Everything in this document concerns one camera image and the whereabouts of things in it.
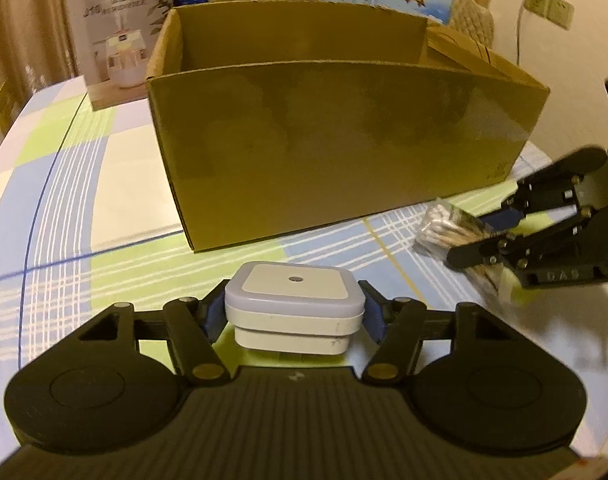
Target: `green square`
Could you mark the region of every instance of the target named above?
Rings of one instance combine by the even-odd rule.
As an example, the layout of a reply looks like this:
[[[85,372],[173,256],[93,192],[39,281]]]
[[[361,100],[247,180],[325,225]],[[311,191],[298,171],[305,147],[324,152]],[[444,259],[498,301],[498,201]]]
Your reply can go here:
[[[114,107],[94,112],[91,101],[86,95],[71,97],[49,105],[26,140],[15,165],[21,166],[41,156],[57,152],[64,135],[66,139],[62,148],[108,136],[114,115]]]
[[[71,125],[62,148],[70,148],[82,142],[110,135],[115,110],[115,107],[110,107],[94,112],[91,101],[86,97],[81,107],[79,107],[78,115]]]
[[[472,215],[480,216],[499,208],[502,200],[514,193],[516,187],[514,180],[505,180],[494,186],[450,197],[449,202]]]
[[[26,139],[15,167],[57,152],[82,97],[75,96],[53,103],[44,110],[40,122]]]

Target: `circular pad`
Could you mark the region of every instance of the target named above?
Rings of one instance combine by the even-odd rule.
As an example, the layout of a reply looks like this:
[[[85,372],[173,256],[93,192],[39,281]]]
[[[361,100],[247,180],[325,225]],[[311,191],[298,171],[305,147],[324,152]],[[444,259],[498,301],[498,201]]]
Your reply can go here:
[[[501,342],[455,351],[407,384],[420,416],[481,452],[530,454],[567,443],[586,408],[580,379],[539,349]]]
[[[22,444],[94,453],[155,433],[179,396],[176,376],[154,359],[86,342],[26,365],[8,384],[4,408]]]

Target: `humidifier box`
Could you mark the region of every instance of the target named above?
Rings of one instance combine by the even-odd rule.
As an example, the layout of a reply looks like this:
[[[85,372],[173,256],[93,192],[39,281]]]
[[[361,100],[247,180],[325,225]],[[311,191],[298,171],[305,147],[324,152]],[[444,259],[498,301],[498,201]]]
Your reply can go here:
[[[146,97],[146,66],[173,0],[66,0],[95,110]]]
[[[226,318],[245,348],[337,355],[360,329],[364,294],[335,267],[248,262],[226,285]]]

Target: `quilted fabric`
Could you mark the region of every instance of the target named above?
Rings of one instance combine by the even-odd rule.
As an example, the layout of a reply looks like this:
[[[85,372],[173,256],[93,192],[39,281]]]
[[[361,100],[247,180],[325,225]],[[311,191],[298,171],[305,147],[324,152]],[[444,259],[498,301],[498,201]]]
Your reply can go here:
[[[453,0],[450,6],[449,27],[472,37],[484,46],[493,45],[495,35],[493,15],[475,0]]]

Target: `bolt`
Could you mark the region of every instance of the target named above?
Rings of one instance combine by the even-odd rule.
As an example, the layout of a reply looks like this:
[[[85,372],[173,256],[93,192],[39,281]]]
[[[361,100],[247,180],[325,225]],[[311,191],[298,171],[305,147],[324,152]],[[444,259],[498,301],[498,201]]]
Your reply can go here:
[[[407,298],[405,296],[400,296],[399,298],[393,298],[393,301],[390,302],[390,306],[393,308],[394,312],[398,314],[402,312],[405,304],[411,302],[411,298]]]
[[[386,381],[395,379],[399,370],[398,367],[389,363],[377,363],[367,368],[366,373],[373,379],[379,379],[380,381]]]
[[[193,368],[193,375],[204,381],[219,379],[224,374],[224,368],[214,363],[203,363]]]

